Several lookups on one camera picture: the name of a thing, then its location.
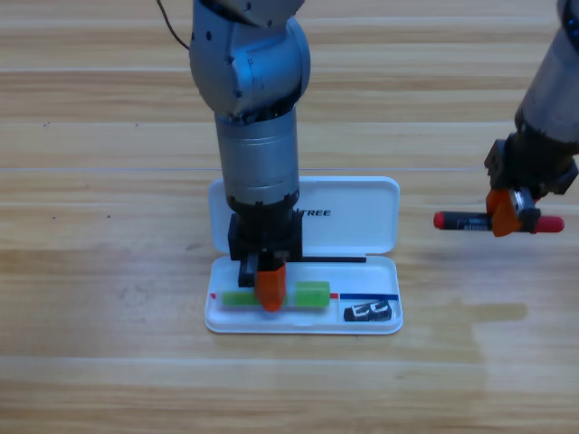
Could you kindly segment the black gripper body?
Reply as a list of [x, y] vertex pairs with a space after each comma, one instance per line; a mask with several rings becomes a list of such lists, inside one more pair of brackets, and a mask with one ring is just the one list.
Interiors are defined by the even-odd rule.
[[521, 228], [534, 232], [542, 217], [536, 203], [563, 194], [578, 176], [576, 142], [559, 142], [537, 132], [511, 134], [495, 141], [484, 161], [490, 190], [509, 189]]
[[259, 271], [274, 271], [303, 258], [303, 213], [294, 209], [299, 192], [276, 203], [227, 203], [233, 211], [228, 230], [230, 258], [240, 263], [238, 285], [253, 288]]

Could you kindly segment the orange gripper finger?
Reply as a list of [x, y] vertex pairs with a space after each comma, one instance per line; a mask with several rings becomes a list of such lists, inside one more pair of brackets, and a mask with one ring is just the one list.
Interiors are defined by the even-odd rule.
[[254, 293], [266, 311], [279, 311], [286, 297], [286, 265], [275, 270], [258, 270]]
[[486, 197], [487, 213], [497, 213], [509, 207], [509, 189], [492, 188]]
[[504, 237], [519, 231], [521, 222], [519, 221], [515, 207], [511, 202], [509, 193], [509, 207], [491, 214], [492, 233], [495, 237]]

